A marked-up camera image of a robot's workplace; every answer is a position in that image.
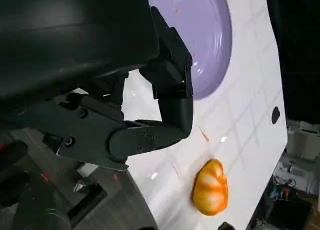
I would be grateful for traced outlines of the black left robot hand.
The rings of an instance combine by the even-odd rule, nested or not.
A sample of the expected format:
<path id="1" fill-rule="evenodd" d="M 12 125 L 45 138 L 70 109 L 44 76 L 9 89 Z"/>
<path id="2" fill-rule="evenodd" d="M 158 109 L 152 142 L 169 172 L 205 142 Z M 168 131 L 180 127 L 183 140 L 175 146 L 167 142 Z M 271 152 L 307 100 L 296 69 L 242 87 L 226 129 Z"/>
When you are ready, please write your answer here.
<path id="1" fill-rule="evenodd" d="M 0 125 L 44 134 L 58 156 L 113 170 L 193 125 L 193 60 L 149 0 L 0 0 Z M 161 119 L 125 120 L 132 70 Z"/>

